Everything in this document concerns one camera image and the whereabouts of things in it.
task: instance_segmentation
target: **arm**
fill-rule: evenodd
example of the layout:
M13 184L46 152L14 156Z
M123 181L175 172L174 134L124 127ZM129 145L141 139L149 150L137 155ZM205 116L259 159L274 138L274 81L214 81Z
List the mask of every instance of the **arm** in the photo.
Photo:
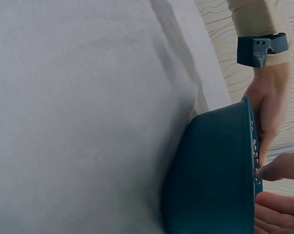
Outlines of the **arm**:
M289 19L278 0L227 0L239 37L286 33L289 50L268 55L266 67L254 68L249 96L261 139L260 164L281 130L288 108L291 86L293 36Z

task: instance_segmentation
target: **teal bowl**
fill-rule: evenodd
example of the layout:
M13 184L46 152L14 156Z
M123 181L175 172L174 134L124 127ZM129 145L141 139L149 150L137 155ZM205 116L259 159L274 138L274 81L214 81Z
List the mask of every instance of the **teal bowl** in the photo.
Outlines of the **teal bowl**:
M163 184L167 234L254 234L258 152L247 97L195 117Z

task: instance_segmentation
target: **hand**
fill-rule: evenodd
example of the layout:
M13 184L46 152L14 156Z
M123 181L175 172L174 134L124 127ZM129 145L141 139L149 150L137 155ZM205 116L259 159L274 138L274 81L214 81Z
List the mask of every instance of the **hand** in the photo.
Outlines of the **hand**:
M288 109L291 64L254 69L254 79L246 90L261 143L259 164L263 166L271 144L281 130Z
M256 234L294 234L294 196L262 192L256 202Z
M270 181L294 179L294 153L280 155L257 175ZM256 202L256 234L294 234L294 197L263 192Z

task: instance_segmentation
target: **finger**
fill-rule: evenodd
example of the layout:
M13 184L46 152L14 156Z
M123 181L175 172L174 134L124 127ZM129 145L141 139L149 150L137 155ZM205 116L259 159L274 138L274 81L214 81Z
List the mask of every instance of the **finger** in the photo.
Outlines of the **finger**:
M281 214L294 216L294 196L262 192L257 195L256 203Z
M266 158L270 151L270 147L274 141L275 135L271 132L263 132L261 145L259 149L259 165L262 167L266 164Z
M269 234L269 233L255 226L255 234Z
M278 156L256 174L265 180L276 181L282 178L294 179L294 153Z
M259 204L255 204L255 217L264 221L265 223L279 227L283 227L294 219L294 217L289 214L280 214L277 211Z
M259 227L261 230L264 230L268 233L273 233L280 229L280 227L266 223L258 218L255 218L255 226Z

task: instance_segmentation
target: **wavy line pattern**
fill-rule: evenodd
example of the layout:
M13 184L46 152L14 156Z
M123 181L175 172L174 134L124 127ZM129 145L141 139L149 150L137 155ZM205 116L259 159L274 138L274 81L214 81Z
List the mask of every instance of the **wavy line pattern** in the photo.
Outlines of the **wavy line pattern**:
M230 97L233 102L238 102L252 80L253 70L236 63L237 37L228 4L226 0L195 0L195 2L212 39ZM294 34L294 0L280 0L280 2L289 16ZM290 142L294 142L294 56L290 106L284 127L273 146Z
M265 181L264 190L270 193L294 196L294 180Z

